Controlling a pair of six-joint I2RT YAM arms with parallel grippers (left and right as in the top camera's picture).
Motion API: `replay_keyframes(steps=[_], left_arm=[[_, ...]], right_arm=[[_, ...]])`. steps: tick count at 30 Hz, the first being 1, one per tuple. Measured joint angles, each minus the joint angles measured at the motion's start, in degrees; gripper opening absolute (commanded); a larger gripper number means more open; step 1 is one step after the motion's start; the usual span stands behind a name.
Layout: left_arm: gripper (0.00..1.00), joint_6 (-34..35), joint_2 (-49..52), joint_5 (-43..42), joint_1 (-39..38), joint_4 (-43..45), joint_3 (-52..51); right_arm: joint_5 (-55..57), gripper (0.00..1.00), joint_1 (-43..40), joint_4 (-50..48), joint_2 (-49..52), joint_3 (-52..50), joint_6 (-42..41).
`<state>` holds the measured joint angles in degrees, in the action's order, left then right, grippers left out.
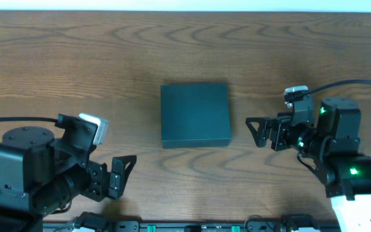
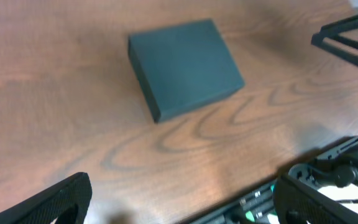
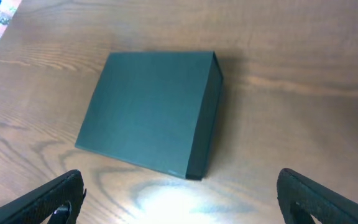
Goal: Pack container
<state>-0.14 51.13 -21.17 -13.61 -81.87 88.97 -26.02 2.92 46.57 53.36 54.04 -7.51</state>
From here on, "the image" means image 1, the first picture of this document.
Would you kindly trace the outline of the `dark green box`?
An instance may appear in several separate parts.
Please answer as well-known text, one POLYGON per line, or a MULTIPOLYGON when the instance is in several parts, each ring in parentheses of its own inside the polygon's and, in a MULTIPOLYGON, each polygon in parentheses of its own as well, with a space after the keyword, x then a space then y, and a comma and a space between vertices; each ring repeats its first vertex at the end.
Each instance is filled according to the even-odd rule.
POLYGON ((232 140, 227 84, 167 84, 160 87, 164 149, 222 147, 232 140))

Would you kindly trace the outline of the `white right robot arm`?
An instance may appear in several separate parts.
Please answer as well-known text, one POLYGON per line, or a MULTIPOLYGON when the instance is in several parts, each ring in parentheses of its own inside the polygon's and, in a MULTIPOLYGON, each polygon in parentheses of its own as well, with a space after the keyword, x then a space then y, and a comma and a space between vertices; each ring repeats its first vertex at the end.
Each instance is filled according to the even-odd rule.
POLYGON ((301 111, 277 117, 250 117, 245 123, 257 147, 271 141, 274 151, 295 149, 298 160, 312 159, 311 173, 324 185, 341 231, 371 231, 371 157, 359 152, 361 110, 357 102, 323 99, 316 124, 310 102, 301 111))

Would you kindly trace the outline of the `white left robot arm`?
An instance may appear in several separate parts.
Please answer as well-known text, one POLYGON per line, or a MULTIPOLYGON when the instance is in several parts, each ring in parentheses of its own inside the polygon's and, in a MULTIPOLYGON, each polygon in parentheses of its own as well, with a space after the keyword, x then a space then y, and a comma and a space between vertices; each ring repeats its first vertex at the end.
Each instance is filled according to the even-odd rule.
POLYGON ((15 128, 0 143, 0 231, 42 231, 44 217, 69 210, 79 195, 117 200, 137 162, 115 157, 111 169, 89 160, 92 128, 67 129, 60 139, 42 127, 15 128))

